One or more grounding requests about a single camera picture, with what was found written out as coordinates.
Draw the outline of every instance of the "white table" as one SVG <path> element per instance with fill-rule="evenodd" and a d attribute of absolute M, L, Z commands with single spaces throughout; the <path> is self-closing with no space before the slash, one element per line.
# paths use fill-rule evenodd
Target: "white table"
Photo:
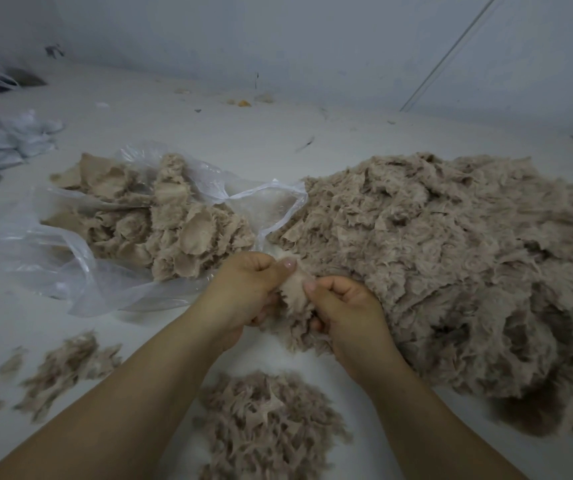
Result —
<path fill-rule="evenodd" d="M 50 85 L 0 95 L 0 114 L 33 108 L 39 117 L 64 120 L 67 128 L 57 135 L 57 151 L 4 172 L 0 215 L 32 185 L 44 184 L 50 173 L 73 165 L 81 152 L 110 156 L 123 144 L 143 139 L 176 144 L 196 158 L 253 180 L 290 182 L 305 175 L 328 175 L 375 154 L 431 151 L 446 159 L 478 153 L 531 155 L 545 174 L 573 181 L 573 142 L 544 131 L 516 134 L 395 111 L 321 109 L 283 101 L 280 94 L 275 95 L 274 104 L 254 103 L 252 83 L 249 88 L 218 93 L 197 81 L 66 61 L 39 69 Z M 178 94 L 176 89 L 191 93 Z M 253 106 L 227 105 L 228 98 L 245 98 Z M 296 153 L 311 136 L 315 137 L 313 144 Z M 28 348 L 18 376 L 25 378 L 34 373 L 44 352 L 89 329 L 98 332 L 103 346 L 122 342 L 126 357 L 180 312 L 115 312 L 96 319 L 75 318 L 67 315 L 66 303 L 35 296 L 0 273 L 0 364 L 12 348 Z M 216 363 L 209 377 L 218 371 L 244 374 L 257 368 L 267 372 L 297 369 L 307 381 L 321 387 L 345 417 L 355 441 L 330 453 L 336 469 L 327 478 L 384 479 L 399 472 L 373 408 L 332 357 L 316 358 L 312 353 L 291 356 L 273 337 L 247 330 L 241 343 Z M 93 384 L 78 384 L 55 402 L 49 417 Z M 484 408 L 473 399 L 449 391 L 441 394 L 456 413 L 529 477 L 573 478 L 573 438 L 527 438 L 487 419 Z M 7 406 L 21 395 L 21 388 L 0 384 L 0 398 Z M 189 415 L 198 411 L 194 404 Z M 37 428 L 27 416 L 10 408 L 0 411 L 0 459 Z M 163 459 L 161 477 L 195 477 L 202 460 L 209 457 L 203 447 L 186 418 Z"/>

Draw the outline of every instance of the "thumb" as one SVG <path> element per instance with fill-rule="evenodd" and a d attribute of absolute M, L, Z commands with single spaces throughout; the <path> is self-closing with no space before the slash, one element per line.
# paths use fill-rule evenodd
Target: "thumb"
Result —
<path fill-rule="evenodd" d="M 345 303 L 332 292 L 322 286 L 318 286 L 315 281 L 304 284 L 304 292 L 314 304 L 316 310 L 325 315 L 331 321 L 337 321 L 345 307 Z"/>
<path fill-rule="evenodd" d="M 293 274 L 296 266 L 295 258 L 285 258 L 260 271 L 260 277 L 267 291 L 275 290 L 284 283 Z"/>

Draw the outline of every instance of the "person's right hand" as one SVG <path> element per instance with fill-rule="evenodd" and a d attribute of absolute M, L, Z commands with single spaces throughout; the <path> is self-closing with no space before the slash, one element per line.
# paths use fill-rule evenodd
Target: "person's right hand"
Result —
<path fill-rule="evenodd" d="M 304 292 L 320 318 L 311 327 L 329 334 L 338 362 L 358 385 L 368 390 L 390 367 L 405 365 L 380 302 L 364 285 L 325 276 L 305 283 Z"/>

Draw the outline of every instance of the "white wall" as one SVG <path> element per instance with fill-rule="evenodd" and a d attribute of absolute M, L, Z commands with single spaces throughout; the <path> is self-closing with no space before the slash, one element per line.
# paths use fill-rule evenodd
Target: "white wall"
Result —
<path fill-rule="evenodd" d="M 44 56 L 44 47 L 61 42 L 53 0 L 0 0 L 0 50 L 21 57 Z"/>
<path fill-rule="evenodd" d="M 573 131 L 573 0 L 498 0 L 412 110 Z"/>
<path fill-rule="evenodd" d="M 398 109 L 488 0 L 55 0 L 79 61 Z"/>

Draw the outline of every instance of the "white surface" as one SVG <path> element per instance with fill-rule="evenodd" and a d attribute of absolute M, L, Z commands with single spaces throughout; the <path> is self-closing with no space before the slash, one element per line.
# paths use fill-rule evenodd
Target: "white surface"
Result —
<path fill-rule="evenodd" d="M 0 0 L 0 50 L 14 55 L 44 55 L 59 42 L 61 25 L 53 0 Z"/>
<path fill-rule="evenodd" d="M 573 0 L 497 0 L 413 108 L 484 123 L 573 127 Z"/>
<path fill-rule="evenodd" d="M 0 113 L 34 108 L 40 118 L 61 118 L 67 128 L 57 135 L 59 150 L 36 157 L 28 165 L 4 172 L 0 184 L 0 214 L 25 195 L 28 188 L 47 182 L 82 151 L 111 155 L 121 145 L 142 139 L 178 144 L 192 156 L 254 179 L 296 180 L 304 175 L 327 175 L 374 154 L 433 151 L 452 159 L 491 153 L 532 155 L 550 176 L 573 180 L 573 142 L 550 134 L 512 134 L 506 130 L 463 125 L 452 121 L 397 112 L 351 111 L 314 105 L 275 104 L 240 108 L 225 104 L 229 97 L 253 101 L 252 91 L 214 93 L 195 81 L 180 81 L 108 68 L 69 65 L 62 61 L 40 72 L 51 85 L 0 95 Z M 191 94 L 174 93 L 178 88 Z M 108 108 L 98 108 L 106 102 Z M 315 136 L 302 152 L 295 150 Z M 116 312 L 97 319 L 66 314 L 67 305 L 34 296 L 0 274 L 0 364 L 12 348 L 30 350 L 18 380 L 31 375 L 44 352 L 62 339 L 94 328 L 101 344 L 124 344 L 130 355 L 178 310 L 149 314 Z M 297 369 L 326 392 L 355 435 L 353 445 L 339 445 L 330 454 L 336 469 L 329 479 L 391 478 L 396 464 L 375 413 L 364 394 L 350 382 L 331 357 L 290 356 L 272 337 L 244 332 L 242 342 L 224 355 L 211 371 L 245 373 Z M 73 402 L 93 384 L 81 383 L 58 399 L 49 417 Z M 13 405 L 22 390 L 0 384 L 0 398 Z M 573 479 L 573 438 L 536 440 L 491 423 L 472 399 L 444 393 L 448 404 L 468 424 L 534 479 Z M 191 413 L 198 411 L 192 406 Z M 29 418 L 9 408 L 0 411 L 0 459 L 37 429 Z M 186 418 L 163 461 L 163 471 L 175 478 L 192 478 L 205 458 L 201 441 Z"/>
<path fill-rule="evenodd" d="M 399 109 L 488 0 L 54 0 L 76 61 Z"/>

